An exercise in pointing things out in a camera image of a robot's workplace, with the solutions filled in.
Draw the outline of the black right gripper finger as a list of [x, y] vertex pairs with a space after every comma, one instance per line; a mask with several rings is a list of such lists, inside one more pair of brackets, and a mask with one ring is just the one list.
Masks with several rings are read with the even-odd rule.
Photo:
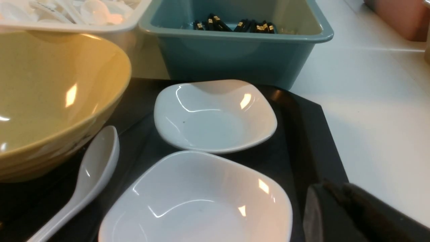
[[428, 227], [352, 183], [311, 185], [303, 216], [307, 242], [428, 242]]

